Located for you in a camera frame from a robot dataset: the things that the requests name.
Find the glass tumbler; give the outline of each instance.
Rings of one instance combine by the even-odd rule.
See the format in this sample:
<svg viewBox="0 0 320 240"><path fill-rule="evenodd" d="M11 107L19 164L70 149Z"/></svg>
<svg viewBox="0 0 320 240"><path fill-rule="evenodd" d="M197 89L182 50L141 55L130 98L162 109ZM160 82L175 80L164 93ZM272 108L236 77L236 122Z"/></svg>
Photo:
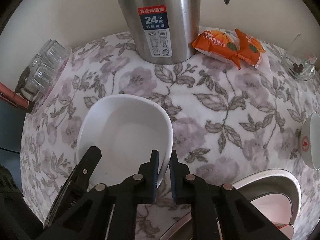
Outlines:
<svg viewBox="0 0 320 240"><path fill-rule="evenodd" d="M59 69L61 65L69 58L67 50L57 41L48 40L40 50L40 55L49 63L54 69Z"/></svg>
<svg viewBox="0 0 320 240"><path fill-rule="evenodd" d="M291 43L289 49L281 56L281 63L286 68L287 73L294 79L309 80L316 73L314 66L317 58L311 51L309 43L301 34Z"/></svg>
<svg viewBox="0 0 320 240"><path fill-rule="evenodd" d="M30 82L40 92L45 92L52 84L55 69L39 55L34 56L29 66L31 70L27 83Z"/></svg>

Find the metal screw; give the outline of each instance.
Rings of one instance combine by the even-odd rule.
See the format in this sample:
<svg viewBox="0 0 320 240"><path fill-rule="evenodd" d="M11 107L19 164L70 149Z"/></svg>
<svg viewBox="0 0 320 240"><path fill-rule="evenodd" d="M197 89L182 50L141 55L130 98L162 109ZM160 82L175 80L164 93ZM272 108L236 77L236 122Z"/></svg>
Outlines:
<svg viewBox="0 0 320 240"><path fill-rule="evenodd" d="M193 174L186 175L186 180L192 181L192 180L195 180L195 178L196 178L196 176Z"/></svg>
<svg viewBox="0 0 320 240"><path fill-rule="evenodd" d="M142 175L142 174L139 174L139 173L134 174L133 179L134 179L134 180L142 180L142 179L143 179L143 175Z"/></svg>
<svg viewBox="0 0 320 240"><path fill-rule="evenodd" d="M96 187L95 187L96 191L102 191L102 190L104 190L105 188L106 188L106 185L104 185L104 184L98 184L98 185L96 185Z"/></svg>
<svg viewBox="0 0 320 240"><path fill-rule="evenodd" d="M229 184L229 183L225 183L225 184L223 184L223 188L224 188L225 190L232 190L232 189L233 189L233 186L232 186L231 184Z"/></svg>

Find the white bowl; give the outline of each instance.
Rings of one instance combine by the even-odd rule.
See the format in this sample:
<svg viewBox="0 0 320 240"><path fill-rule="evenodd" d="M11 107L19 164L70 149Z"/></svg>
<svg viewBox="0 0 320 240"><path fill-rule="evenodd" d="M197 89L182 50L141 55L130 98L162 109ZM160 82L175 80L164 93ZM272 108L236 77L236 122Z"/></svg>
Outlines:
<svg viewBox="0 0 320 240"><path fill-rule="evenodd" d="M161 106L133 95L112 95L97 101L81 126L76 158L81 160L90 146L97 146L102 158L90 183L112 186L136 174L159 151L157 187L164 178L171 157L172 124Z"/></svg>
<svg viewBox="0 0 320 240"><path fill-rule="evenodd" d="M306 165L320 170L320 116L312 113L304 122L299 138L299 148Z"/></svg>

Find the floral tablecloth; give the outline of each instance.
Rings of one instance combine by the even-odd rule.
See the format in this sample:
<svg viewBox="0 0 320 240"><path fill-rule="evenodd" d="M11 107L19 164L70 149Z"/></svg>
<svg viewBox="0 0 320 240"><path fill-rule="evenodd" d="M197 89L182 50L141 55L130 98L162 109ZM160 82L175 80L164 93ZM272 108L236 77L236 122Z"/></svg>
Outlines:
<svg viewBox="0 0 320 240"><path fill-rule="evenodd" d="M292 172L302 190L294 239L306 239L319 221L320 174L304 164L298 137L305 119L320 110L320 77L293 80L280 64L282 49L263 45L273 77L200 53L180 64L154 65L140 58L128 32L75 48L72 74L62 73L59 93L43 112L25 119L21 176L28 206L45 220L77 164L77 137L89 109L104 96L132 94L166 110L179 160L211 184L272 168ZM167 175L156 203L138 207L136 239L158 239L189 211L173 203Z"/></svg>

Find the red logo on plate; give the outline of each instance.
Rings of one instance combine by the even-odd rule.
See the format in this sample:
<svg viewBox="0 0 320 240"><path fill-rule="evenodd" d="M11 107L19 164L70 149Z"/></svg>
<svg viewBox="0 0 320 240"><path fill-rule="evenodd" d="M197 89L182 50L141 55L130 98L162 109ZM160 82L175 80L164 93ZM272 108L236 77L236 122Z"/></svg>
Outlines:
<svg viewBox="0 0 320 240"><path fill-rule="evenodd" d="M310 140L307 136L303 137L302 138L302 142L301 142L301 147L302 147L302 150L304 152L307 152L309 150L309 146L310 146Z"/></svg>

